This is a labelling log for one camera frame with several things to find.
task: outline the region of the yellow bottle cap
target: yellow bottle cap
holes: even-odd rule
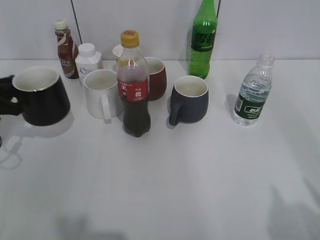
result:
[[[139,34],[135,30],[125,30],[121,33],[121,45],[127,49],[138,47]]]

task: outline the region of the white mug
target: white mug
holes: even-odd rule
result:
[[[85,76],[84,91],[86,108],[97,119],[111,120],[123,110],[119,97],[117,74],[112,70],[99,69]]]

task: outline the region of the dark gray mug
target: dark gray mug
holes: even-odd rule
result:
[[[170,100],[169,123],[195,123],[207,113],[209,88],[205,80],[197,76],[183,76],[175,81]]]

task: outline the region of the red label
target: red label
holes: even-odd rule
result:
[[[140,82],[124,82],[118,78],[119,95],[122,99],[137,102],[149,96],[148,78]]]

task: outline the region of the bottle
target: bottle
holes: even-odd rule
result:
[[[68,79],[77,79],[79,78],[79,75],[75,59],[78,55],[78,47],[70,35],[70,29],[68,28],[67,21],[63,18],[59,18],[53,23],[55,26],[55,35],[58,41],[58,57],[63,73]]]
[[[123,103],[123,128],[137,138],[150,130],[148,111],[149,71],[139,52],[139,35],[134,30],[121,33],[123,52],[117,62],[119,95]]]
[[[94,70],[103,69],[102,54],[96,51],[95,45],[83,43],[79,46],[79,54],[75,59],[80,84],[83,86],[85,76]]]
[[[250,126],[258,120],[271,90],[274,61],[271,55],[261,55],[244,78],[233,110],[236,123]]]
[[[203,0],[192,28],[189,74],[205,79],[210,71],[218,20],[215,1]]]

